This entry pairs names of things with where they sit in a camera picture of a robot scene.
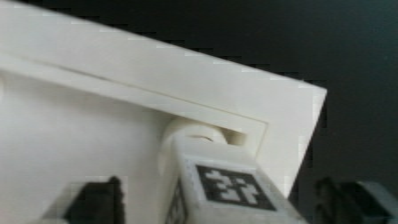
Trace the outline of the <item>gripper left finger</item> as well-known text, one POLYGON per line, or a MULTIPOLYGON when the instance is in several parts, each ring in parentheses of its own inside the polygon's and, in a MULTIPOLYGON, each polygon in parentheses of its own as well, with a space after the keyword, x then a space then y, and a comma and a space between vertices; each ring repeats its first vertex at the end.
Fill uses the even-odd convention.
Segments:
POLYGON ((43 218, 57 224, 127 224, 125 193, 121 179, 87 182, 77 195, 55 201, 43 218))

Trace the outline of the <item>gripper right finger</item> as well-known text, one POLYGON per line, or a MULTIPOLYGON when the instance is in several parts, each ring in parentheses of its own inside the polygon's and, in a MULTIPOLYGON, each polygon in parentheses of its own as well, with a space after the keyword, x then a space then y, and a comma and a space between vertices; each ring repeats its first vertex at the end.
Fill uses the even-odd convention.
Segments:
POLYGON ((373 181, 317 182, 315 224, 398 224, 398 198, 373 181))

